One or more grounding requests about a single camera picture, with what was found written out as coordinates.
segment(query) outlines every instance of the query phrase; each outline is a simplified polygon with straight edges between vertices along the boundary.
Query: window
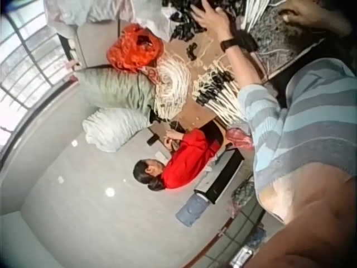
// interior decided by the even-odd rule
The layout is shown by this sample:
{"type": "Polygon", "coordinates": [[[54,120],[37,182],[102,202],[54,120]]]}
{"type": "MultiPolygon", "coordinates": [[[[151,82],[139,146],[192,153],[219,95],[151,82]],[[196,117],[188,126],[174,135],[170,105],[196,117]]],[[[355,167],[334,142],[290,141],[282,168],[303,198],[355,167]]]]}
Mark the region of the window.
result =
{"type": "Polygon", "coordinates": [[[68,80],[67,58],[46,26],[43,1],[1,17],[0,151],[21,119],[44,95],[68,80]]]}

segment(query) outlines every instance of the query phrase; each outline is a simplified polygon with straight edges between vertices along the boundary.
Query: orange bag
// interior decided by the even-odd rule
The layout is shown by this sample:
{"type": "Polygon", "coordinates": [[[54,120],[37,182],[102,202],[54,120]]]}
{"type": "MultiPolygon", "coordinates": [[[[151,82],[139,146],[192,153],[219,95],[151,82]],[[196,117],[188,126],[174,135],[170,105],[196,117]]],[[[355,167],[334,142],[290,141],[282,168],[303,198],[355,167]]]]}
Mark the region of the orange bag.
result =
{"type": "Polygon", "coordinates": [[[138,24],[130,24],[107,51],[107,59],[117,70],[136,73],[140,68],[156,60],[162,51],[163,43],[159,38],[138,24]]]}

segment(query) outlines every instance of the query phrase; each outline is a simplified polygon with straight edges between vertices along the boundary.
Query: gray bag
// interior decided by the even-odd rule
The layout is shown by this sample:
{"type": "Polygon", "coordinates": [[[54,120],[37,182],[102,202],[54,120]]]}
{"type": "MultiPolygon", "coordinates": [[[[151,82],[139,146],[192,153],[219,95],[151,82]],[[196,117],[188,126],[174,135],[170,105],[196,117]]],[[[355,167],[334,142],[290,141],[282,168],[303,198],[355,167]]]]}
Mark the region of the gray bag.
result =
{"type": "Polygon", "coordinates": [[[99,108],[126,108],[148,117],[155,102],[155,85],[142,73],[132,74],[112,68],[76,71],[80,89],[99,108]]]}

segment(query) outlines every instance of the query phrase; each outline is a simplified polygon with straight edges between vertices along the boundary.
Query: woman in red jacket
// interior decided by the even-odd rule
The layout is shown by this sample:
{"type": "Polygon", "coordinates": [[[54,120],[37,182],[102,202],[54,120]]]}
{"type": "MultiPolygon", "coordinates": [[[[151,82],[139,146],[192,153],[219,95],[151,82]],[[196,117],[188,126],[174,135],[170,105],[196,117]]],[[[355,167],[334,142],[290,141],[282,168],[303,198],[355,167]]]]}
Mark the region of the woman in red jacket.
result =
{"type": "Polygon", "coordinates": [[[204,127],[185,134],[167,131],[165,146],[169,150],[173,140],[181,141],[171,160],[166,166],[155,159],[139,160],[133,170],[134,178],[147,184],[152,191],[179,188],[193,181],[220,149],[222,138],[217,135],[210,137],[214,132],[217,134],[217,131],[212,130],[212,124],[218,129],[214,122],[209,122],[204,127]]]}

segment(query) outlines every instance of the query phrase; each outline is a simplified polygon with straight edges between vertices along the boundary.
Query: red plastic bag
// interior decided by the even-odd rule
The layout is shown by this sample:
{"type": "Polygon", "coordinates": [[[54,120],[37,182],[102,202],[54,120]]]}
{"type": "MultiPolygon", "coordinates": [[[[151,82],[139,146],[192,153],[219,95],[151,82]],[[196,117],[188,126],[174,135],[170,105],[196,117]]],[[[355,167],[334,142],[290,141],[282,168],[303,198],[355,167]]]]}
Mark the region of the red plastic bag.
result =
{"type": "Polygon", "coordinates": [[[240,128],[231,128],[227,130],[225,137],[236,148],[243,148],[246,150],[254,149],[252,138],[245,134],[240,128]]]}
{"type": "Polygon", "coordinates": [[[156,60],[162,52],[163,43],[159,38],[138,24],[130,24],[107,51],[107,59],[117,70],[136,73],[156,60]]]}

